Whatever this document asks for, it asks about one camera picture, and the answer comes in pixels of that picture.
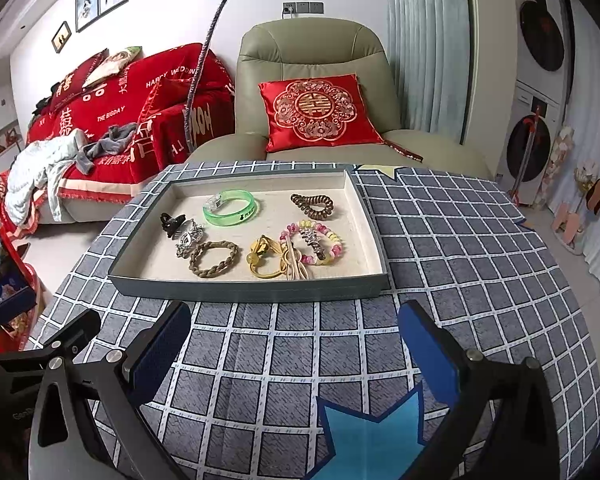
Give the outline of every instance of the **brown spiral hair tie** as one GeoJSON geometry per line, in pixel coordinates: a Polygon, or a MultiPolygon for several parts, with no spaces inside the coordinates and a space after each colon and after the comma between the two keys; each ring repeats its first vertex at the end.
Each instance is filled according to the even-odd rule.
{"type": "Polygon", "coordinates": [[[326,220],[333,213],[333,200],[326,195],[301,196],[291,195],[291,202],[296,204],[300,210],[311,220],[326,220]],[[312,206],[321,205],[324,209],[316,210],[312,206]]]}
{"type": "Polygon", "coordinates": [[[222,241],[200,244],[196,247],[196,250],[193,251],[193,254],[191,255],[189,269],[199,278],[214,278],[219,274],[222,274],[224,270],[228,269],[232,264],[235,263],[235,260],[238,257],[238,250],[238,246],[232,242],[222,241]],[[229,257],[224,262],[220,262],[210,269],[198,268],[196,265],[197,259],[209,249],[231,249],[231,254],[229,254],[229,257]]]}

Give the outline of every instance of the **yellow star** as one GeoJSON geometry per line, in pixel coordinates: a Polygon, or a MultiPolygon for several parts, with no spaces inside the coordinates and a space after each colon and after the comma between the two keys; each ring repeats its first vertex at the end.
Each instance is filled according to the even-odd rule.
{"type": "Polygon", "coordinates": [[[377,170],[380,173],[384,173],[386,176],[388,176],[389,178],[392,178],[395,180],[395,170],[398,170],[398,168],[396,166],[376,166],[373,164],[369,164],[366,166],[359,166],[356,168],[357,170],[377,170]]]}

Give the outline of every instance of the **pink and yellow beaded bracelet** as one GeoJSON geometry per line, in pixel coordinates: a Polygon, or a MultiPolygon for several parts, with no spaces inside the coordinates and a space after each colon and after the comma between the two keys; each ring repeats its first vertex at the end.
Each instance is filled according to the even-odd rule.
{"type": "Polygon", "coordinates": [[[301,261],[305,265],[329,265],[333,260],[342,254],[342,240],[340,237],[331,231],[326,225],[323,225],[320,222],[301,220],[298,223],[288,225],[286,230],[282,231],[280,234],[280,241],[284,242],[287,235],[292,237],[296,233],[300,233],[304,241],[315,252],[315,256],[307,256],[306,254],[302,256],[301,261]],[[318,243],[318,237],[316,233],[324,235],[333,242],[333,246],[328,252],[325,252],[325,250],[318,243]]]}

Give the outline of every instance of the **table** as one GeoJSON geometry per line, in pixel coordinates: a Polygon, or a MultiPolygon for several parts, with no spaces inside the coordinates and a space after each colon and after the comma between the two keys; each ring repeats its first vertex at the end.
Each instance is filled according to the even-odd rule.
{"type": "MultiPolygon", "coordinates": [[[[332,168],[299,162],[171,166],[123,207],[66,277],[32,332],[40,346],[85,308],[100,335],[77,360],[125,348],[167,301],[122,296],[107,271],[168,182],[251,171],[332,168]]],[[[328,455],[317,397],[379,416],[421,381],[396,311],[422,304],[465,348],[542,364],[558,425],[562,477],[600,434],[600,375],[584,317],[539,236],[492,182],[412,168],[352,170],[384,243],[390,290],[373,300],[316,304],[191,304],[192,331],[154,402],[141,411],[192,478],[302,478],[328,455]]],[[[424,384],[424,439],[446,413],[424,384]]],[[[118,467],[128,458],[98,403],[93,413],[118,467]]],[[[492,424],[486,410],[464,463],[492,424]]]]}

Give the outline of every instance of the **washing machine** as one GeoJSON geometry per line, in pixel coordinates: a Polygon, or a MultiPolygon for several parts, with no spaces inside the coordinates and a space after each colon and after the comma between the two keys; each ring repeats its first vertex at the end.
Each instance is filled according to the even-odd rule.
{"type": "Polygon", "coordinates": [[[520,173],[530,126],[534,122],[537,108],[540,109],[538,130],[529,164],[518,189],[520,203],[524,205],[531,205],[534,202],[540,188],[551,148],[560,127],[560,105],[533,88],[517,83],[505,149],[500,157],[496,174],[496,183],[505,192],[513,188],[520,173]]]}
{"type": "Polygon", "coordinates": [[[516,0],[517,80],[561,104],[566,85],[565,30],[560,0],[516,0]]]}

